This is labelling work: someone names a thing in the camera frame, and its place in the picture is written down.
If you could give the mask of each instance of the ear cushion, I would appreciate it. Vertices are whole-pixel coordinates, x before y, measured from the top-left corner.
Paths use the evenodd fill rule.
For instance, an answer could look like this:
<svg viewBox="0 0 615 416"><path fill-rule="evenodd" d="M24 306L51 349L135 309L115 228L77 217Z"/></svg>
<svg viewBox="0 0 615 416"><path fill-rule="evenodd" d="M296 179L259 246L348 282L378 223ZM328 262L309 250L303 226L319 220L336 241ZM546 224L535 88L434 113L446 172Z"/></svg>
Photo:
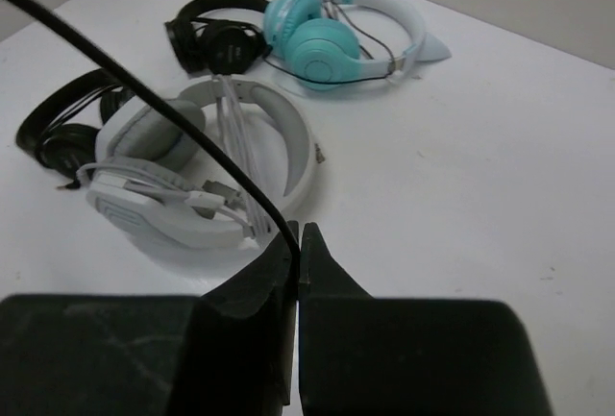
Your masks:
<svg viewBox="0 0 615 416"><path fill-rule="evenodd" d="M201 47L197 41L192 22L187 17L178 17L166 22L166 34L173 47L175 57L182 68L193 74L207 68Z"/></svg>
<svg viewBox="0 0 615 416"><path fill-rule="evenodd" d="M205 114L194 103L168 102L199 130L205 129ZM141 109L109 144L112 157L148 159L173 171L183 168L197 149L186 133L150 107Z"/></svg>
<svg viewBox="0 0 615 416"><path fill-rule="evenodd" d="M94 154L98 130L80 123L67 123L51 130L34 150L40 164L75 179L84 164L96 161Z"/></svg>
<svg viewBox="0 0 615 416"><path fill-rule="evenodd" d="M153 174L154 176L160 179L160 182L155 184L160 187L167 188L168 187L167 184L173 184L174 186L176 186L177 188L185 192L189 192L191 190L197 190L199 188L195 186L194 184L191 184L188 180L184 179L182 176L180 176L176 172L171 171L170 169L164 168L160 166L159 164L155 164L151 161L148 161L147 159L129 159L128 157L110 157L108 159L105 159L104 163L119 164L122 166L131 166L133 168L139 169L146 173ZM128 176L133 179L142 180L148 184L152 183L152 179L150 177L145 176L145 175L139 175L137 172L122 171L122 175Z"/></svg>
<svg viewBox="0 0 615 416"><path fill-rule="evenodd" d="M324 39L339 46L344 54L358 59L360 45L353 30L346 24L333 19L314 19L299 26L286 44L286 51L291 54L298 45L312 39Z"/></svg>
<svg viewBox="0 0 615 416"><path fill-rule="evenodd" d="M297 27L321 16L320 0L273 0L269 3L263 29L274 55L284 58L286 43Z"/></svg>
<svg viewBox="0 0 615 416"><path fill-rule="evenodd" d="M358 38L346 24L333 19L314 19L300 25L286 45L290 70L304 78L323 82L347 82L358 78ZM317 90L335 85L300 81Z"/></svg>
<svg viewBox="0 0 615 416"><path fill-rule="evenodd" d="M210 23L199 37L199 42L213 74L244 73L257 56L252 37L240 24L230 20Z"/></svg>

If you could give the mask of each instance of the white headphones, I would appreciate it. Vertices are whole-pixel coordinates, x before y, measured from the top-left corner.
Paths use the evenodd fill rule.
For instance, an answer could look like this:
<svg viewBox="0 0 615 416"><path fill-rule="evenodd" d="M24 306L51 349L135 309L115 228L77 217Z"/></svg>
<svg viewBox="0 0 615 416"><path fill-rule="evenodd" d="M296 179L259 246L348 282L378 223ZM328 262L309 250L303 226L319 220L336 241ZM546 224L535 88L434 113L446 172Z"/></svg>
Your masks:
<svg viewBox="0 0 615 416"><path fill-rule="evenodd" d="M449 48L427 32L425 20L406 0L331 0L388 15L412 38L412 44L393 61L361 60L358 38L346 24L322 17L328 0L272 0L265 12L263 33L277 57L300 78L328 84L384 78L394 71L407 73L416 61L439 61ZM332 86L302 82L313 89Z"/></svg>
<svg viewBox="0 0 615 416"><path fill-rule="evenodd" d="M308 123L298 107L270 85L232 76L242 103L260 106L274 121L286 144L288 176L282 198L274 205L284 217L308 194L316 167L316 149ZM168 102L200 130L205 129L202 107L223 95L215 77L190 84ZM210 248L236 244L252 236L241 219L214 220L219 212L236 217L229 208L231 189L218 184L204 190L180 171L198 146L175 125L134 98L104 125L96 138L96 163L87 201L115 227L172 246Z"/></svg>

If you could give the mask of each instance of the teal headphones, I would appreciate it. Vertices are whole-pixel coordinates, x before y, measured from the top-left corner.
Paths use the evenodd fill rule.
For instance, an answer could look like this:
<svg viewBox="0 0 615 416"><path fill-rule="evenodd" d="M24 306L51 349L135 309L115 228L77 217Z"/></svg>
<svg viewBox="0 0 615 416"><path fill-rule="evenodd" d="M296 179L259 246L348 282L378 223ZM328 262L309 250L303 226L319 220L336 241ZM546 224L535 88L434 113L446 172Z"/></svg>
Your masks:
<svg viewBox="0 0 615 416"><path fill-rule="evenodd" d="M325 1L358 5L382 12L402 25L412 45L393 60L361 60L358 38L346 24L322 15ZM346 83L383 79L416 61L451 56L426 31L421 15L405 0L273 0L267 6L263 33L271 52L290 74L312 89L328 90Z"/></svg>

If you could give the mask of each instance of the white table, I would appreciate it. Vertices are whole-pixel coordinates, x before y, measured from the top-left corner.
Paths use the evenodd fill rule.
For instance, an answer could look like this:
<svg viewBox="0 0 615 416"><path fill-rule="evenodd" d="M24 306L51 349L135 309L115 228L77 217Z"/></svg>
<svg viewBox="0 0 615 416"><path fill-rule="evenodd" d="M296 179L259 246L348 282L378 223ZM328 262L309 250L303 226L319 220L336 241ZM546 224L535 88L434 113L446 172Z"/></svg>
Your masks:
<svg viewBox="0 0 615 416"><path fill-rule="evenodd" d="M71 0L58 11L162 88L186 80L161 24L187 1ZM305 97L272 68L252 72L298 89L327 157L297 217L318 222L374 295L506 301L556 414L613 414L615 72L409 1L454 54L416 79ZM399 30L377 32L401 49ZM153 254L14 146L30 110L93 67L38 24L0 43L0 295L211 289L253 255ZM301 414L296 381L285 414Z"/></svg>

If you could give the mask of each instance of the headphones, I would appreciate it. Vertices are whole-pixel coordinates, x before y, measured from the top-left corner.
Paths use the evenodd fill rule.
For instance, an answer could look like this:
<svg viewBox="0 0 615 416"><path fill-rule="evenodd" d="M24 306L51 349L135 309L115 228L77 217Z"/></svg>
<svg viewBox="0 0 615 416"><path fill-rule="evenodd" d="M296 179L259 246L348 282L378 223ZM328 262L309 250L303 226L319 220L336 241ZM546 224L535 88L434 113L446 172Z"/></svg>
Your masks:
<svg viewBox="0 0 615 416"><path fill-rule="evenodd" d="M260 106L282 134L288 176L284 194L274 205L286 217L304 200L314 177L311 129L300 109L272 86L236 75L232 83L239 100ZM169 104L204 130L202 107L215 104L223 86L221 80L206 77L174 93ZM95 170L86 199L120 230L172 246L228 246L252 236L241 219L212 219L215 213L234 217L236 191L221 183L200 187L180 175L197 149L185 133L134 98L96 136L97 162L78 173L88 182L86 172Z"/></svg>
<svg viewBox="0 0 615 416"><path fill-rule="evenodd" d="M370 8L396 20L412 38L397 58L362 61L358 38L346 24L324 18L333 5ZM439 61L451 56L447 46L429 34L425 21L406 0L273 0L265 11L263 32L274 56L288 73L316 90L342 84L384 79L395 71L406 74L416 61Z"/></svg>
<svg viewBox="0 0 615 416"><path fill-rule="evenodd" d="M164 24L182 68L189 75L207 68L217 75L244 73L265 50L260 29L247 22L199 16L230 8L265 12L268 4L267 0L193 0L185 5Z"/></svg>
<svg viewBox="0 0 615 416"><path fill-rule="evenodd" d="M133 93L104 70L93 70L45 99L21 124L15 142L43 167L75 181L77 170L95 159L99 130L81 123L66 124L66 121L100 99L100 118L104 124L131 97ZM79 183L66 188L79 188Z"/></svg>

